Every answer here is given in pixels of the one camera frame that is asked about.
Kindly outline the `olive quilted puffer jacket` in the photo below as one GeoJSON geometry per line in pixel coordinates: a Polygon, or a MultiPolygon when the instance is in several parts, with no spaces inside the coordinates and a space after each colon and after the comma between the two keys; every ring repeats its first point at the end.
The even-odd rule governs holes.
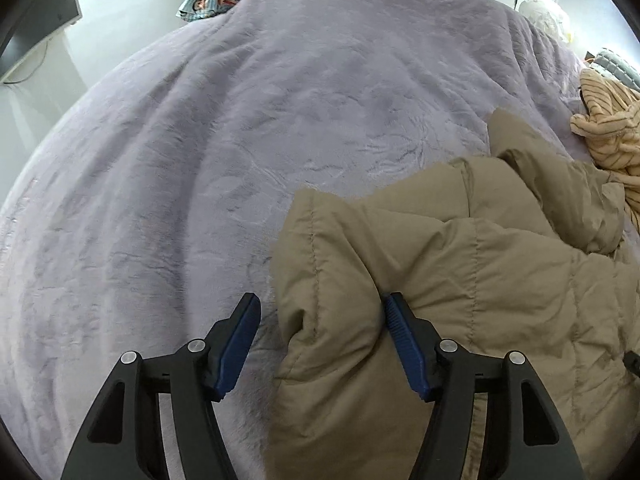
{"type": "Polygon", "coordinates": [[[296,193],[272,258],[286,355],[266,452],[271,479],[405,479],[431,408],[408,384],[381,298],[470,351],[523,352],[604,479],[639,431],[639,267],[624,190],[505,110],[490,151],[360,200],[296,193]]]}

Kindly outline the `lavender fleece bed blanket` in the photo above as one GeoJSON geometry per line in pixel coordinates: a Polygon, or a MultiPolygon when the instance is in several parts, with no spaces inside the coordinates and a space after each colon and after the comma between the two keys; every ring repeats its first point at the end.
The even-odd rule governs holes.
{"type": "Polygon", "coordinates": [[[360,200],[486,155],[496,110],[614,178],[570,131],[584,68],[491,0],[242,0],[137,53],[2,207],[2,477],[65,479],[120,356],[175,352],[252,292],[260,324],[214,412],[233,479],[271,479],[272,258],[296,193],[360,200]]]}

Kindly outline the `cream striped bundled garment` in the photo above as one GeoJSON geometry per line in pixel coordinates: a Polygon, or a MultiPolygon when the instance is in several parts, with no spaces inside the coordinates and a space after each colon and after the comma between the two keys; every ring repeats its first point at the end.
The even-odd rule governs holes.
{"type": "Polygon", "coordinates": [[[594,163],[624,187],[625,210],[639,229],[639,92],[592,68],[579,74],[579,94],[586,109],[570,118],[570,131],[587,144],[594,163]]]}

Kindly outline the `white floral pillow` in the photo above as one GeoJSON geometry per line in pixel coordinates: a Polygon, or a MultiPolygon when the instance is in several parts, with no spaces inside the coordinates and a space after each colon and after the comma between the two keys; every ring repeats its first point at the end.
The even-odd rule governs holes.
{"type": "Polygon", "coordinates": [[[524,18],[536,28],[562,44],[570,44],[570,17],[552,0],[523,0],[518,6],[524,18]]]}

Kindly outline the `wall-mounted dark monitor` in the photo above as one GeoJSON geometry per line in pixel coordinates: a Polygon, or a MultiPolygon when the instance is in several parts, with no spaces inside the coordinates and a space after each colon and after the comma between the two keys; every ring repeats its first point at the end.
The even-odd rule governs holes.
{"type": "Polygon", "coordinates": [[[1,82],[18,70],[29,55],[54,35],[82,17],[78,0],[35,0],[17,21],[8,43],[1,48],[1,82]]]}

